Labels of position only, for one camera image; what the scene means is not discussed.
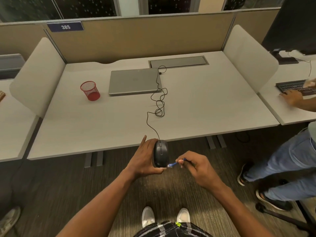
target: hand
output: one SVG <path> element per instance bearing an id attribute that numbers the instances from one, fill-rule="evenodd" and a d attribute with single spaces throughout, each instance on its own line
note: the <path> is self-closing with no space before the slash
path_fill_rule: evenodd
<path id="1" fill-rule="evenodd" d="M 179 156 L 176 162 L 181 165 L 181 168 L 185 167 L 191 172 L 199 186 L 209 191 L 216 191 L 225 186 L 205 155 L 187 151 Z"/>
<path id="2" fill-rule="evenodd" d="M 150 139 L 146 141 L 146 138 L 147 136 L 145 135 L 134 156 L 125 168 L 132 172 L 134 178 L 161 174 L 166 169 L 155 168 L 152 163 L 154 146 L 158 139 Z"/>
<path id="3" fill-rule="evenodd" d="M 298 90 L 288 90 L 285 92 L 286 94 L 281 93 L 280 96 L 282 96 L 286 103 L 288 103 L 290 106 L 295 107 L 299 101 L 303 100 L 303 95 Z"/>

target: laptop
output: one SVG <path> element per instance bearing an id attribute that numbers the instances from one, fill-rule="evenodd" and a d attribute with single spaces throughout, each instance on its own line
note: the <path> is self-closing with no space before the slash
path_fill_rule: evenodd
<path id="1" fill-rule="evenodd" d="M 162 88 L 158 68 L 111 71 L 109 95 L 154 92 L 158 88 Z"/>

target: sneaker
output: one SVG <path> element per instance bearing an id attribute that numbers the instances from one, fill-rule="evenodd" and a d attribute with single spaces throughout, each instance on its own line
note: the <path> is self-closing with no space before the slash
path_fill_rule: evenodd
<path id="1" fill-rule="evenodd" d="M 253 167 L 252 162 L 247 162 L 242 166 L 241 172 L 237 177 L 237 181 L 241 186 L 245 186 L 247 183 L 249 183 L 249 181 L 244 178 L 244 173 L 248 172 L 251 167 Z"/>
<path id="2" fill-rule="evenodd" d="M 293 209 L 292 204 L 289 201 L 271 200 L 267 198 L 263 192 L 256 190 L 256 196 L 259 200 L 272 205 L 274 208 L 280 211 L 290 211 Z"/>
<path id="3" fill-rule="evenodd" d="M 178 223 L 189 223 L 191 222 L 190 213 L 186 208 L 182 208 L 179 211 L 179 214 L 177 216 L 177 222 Z"/>
<path id="4" fill-rule="evenodd" d="M 0 237 L 3 237 L 9 232 L 9 230 L 18 221 L 21 214 L 21 208 L 15 207 L 10 210 L 1 220 L 0 220 Z"/>
<path id="5" fill-rule="evenodd" d="M 145 207 L 142 214 L 142 225 L 145 228 L 147 225 L 155 223 L 155 215 L 153 209 L 149 206 Z"/>

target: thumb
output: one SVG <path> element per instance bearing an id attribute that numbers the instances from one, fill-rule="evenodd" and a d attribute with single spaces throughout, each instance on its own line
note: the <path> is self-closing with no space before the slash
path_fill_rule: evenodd
<path id="1" fill-rule="evenodd" d="M 160 175 L 162 174 L 167 168 L 153 168 L 152 174 Z"/>
<path id="2" fill-rule="evenodd" d="M 197 170 L 190 162 L 183 160 L 183 163 L 181 161 L 180 164 L 183 165 L 185 168 L 187 168 L 190 171 L 190 173 L 193 175 L 193 177 L 195 177 Z"/>

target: plaid shirt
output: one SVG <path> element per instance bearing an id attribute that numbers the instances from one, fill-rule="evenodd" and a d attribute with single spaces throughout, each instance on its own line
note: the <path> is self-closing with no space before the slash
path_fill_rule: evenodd
<path id="1" fill-rule="evenodd" d="M 210 234 L 200 229 L 192 223 L 173 223 L 164 221 L 161 224 L 153 223 L 140 230 L 134 237 L 212 237 Z"/>

